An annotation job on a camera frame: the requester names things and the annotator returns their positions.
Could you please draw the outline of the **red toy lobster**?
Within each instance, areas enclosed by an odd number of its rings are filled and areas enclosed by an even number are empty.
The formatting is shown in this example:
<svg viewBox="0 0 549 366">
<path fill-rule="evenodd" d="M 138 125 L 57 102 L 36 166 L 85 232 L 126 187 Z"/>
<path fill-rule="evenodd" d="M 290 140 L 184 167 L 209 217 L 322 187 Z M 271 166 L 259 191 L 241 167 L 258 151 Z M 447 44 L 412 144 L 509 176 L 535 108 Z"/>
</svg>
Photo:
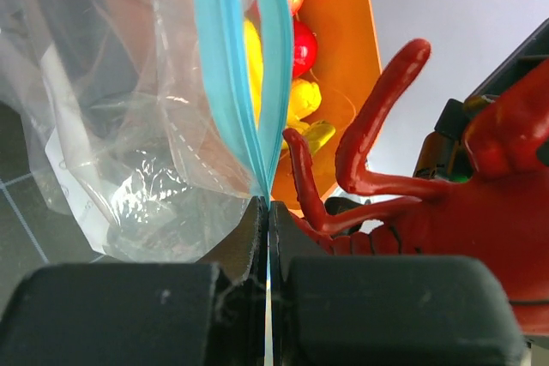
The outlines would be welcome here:
<svg viewBox="0 0 549 366">
<path fill-rule="evenodd" d="M 305 138 L 286 129 L 301 215 L 299 229 L 331 255 L 464 255 L 501 283 L 527 336 L 548 334 L 548 64 L 540 63 L 484 108 L 462 143 L 472 164 L 463 183 L 374 172 L 366 158 L 395 102 L 431 55 L 407 42 L 383 69 L 335 152 L 346 192 L 377 202 L 336 215 L 318 194 Z"/>
</svg>

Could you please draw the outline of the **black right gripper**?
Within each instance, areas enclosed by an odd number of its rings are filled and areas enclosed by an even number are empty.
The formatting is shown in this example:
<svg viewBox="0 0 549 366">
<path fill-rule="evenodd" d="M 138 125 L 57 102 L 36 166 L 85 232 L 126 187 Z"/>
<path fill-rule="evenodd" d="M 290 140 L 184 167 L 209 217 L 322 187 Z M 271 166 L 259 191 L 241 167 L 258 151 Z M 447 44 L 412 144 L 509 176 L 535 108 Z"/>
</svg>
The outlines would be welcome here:
<svg viewBox="0 0 549 366">
<path fill-rule="evenodd" d="M 466 182 L 473 173 L 462 135 L 471 121 L 507 89 L 548 59 L 548 21 L 543 21 L 464 100 L 449 99 L 424 140 L 415 177 Z"/>
</svg>

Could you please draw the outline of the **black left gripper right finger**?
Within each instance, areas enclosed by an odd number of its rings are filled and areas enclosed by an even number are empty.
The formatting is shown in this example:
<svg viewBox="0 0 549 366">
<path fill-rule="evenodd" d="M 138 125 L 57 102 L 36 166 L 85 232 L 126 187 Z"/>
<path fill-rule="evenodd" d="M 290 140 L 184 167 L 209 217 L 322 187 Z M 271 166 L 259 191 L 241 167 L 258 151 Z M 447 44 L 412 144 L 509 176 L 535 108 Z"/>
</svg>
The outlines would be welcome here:
<svg viewBox="0 0 549 366">
<path fill-rule="evenodd" d="M 275 202 L 268 218 L 276 365 L 518 365 L 501 285 L 463 256 L 331 256 Z"/>
</svg>

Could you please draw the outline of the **clear blue-zip bag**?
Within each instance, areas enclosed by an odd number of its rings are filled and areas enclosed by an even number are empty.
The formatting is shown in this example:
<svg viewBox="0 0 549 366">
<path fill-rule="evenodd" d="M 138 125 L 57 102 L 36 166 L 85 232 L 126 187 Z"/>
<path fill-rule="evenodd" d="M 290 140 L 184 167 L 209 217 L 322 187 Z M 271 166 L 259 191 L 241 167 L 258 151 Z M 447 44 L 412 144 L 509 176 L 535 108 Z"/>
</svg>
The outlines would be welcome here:
<svg viewBox="0 0 549 366">
<path fill-rule="evenodd" d="M 1 100 L 41 194 L 122 261 L 196 261 L 269 200 L 292 54 L 287 0 L 1 0 Z"/>
</svg>

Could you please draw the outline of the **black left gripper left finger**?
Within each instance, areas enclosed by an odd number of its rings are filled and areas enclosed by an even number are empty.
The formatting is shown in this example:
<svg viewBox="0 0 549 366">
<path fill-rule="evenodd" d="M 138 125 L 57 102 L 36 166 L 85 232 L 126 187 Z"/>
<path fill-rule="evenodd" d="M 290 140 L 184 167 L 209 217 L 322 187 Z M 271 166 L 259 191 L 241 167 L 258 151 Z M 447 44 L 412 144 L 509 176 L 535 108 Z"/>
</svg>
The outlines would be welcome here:
<svg viewBox="0 0 549 366">
<path fill-rule="evenodd" d="M 4 365 L 261 365 L 268 211 L 195 263 L 44 267 L 16 288 L 1 320 Z"/>
</svg>

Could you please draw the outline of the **yellow toy banana bunch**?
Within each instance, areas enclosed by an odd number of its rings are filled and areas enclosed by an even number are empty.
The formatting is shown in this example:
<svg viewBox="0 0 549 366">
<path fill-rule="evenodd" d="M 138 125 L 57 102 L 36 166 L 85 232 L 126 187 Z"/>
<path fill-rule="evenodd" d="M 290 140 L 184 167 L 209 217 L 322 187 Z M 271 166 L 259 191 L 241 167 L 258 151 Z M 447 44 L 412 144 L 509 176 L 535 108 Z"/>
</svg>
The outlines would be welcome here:
<svg viewBox="0 0 549 366">
<path fill-rule="evenodd" d="M 256 127 L 259 126 L 262 109 L 263 59 L 259 34 L 250 20 L 244 21 L 244 44 L 250 83 L 250 96 Z"/>
</svg>

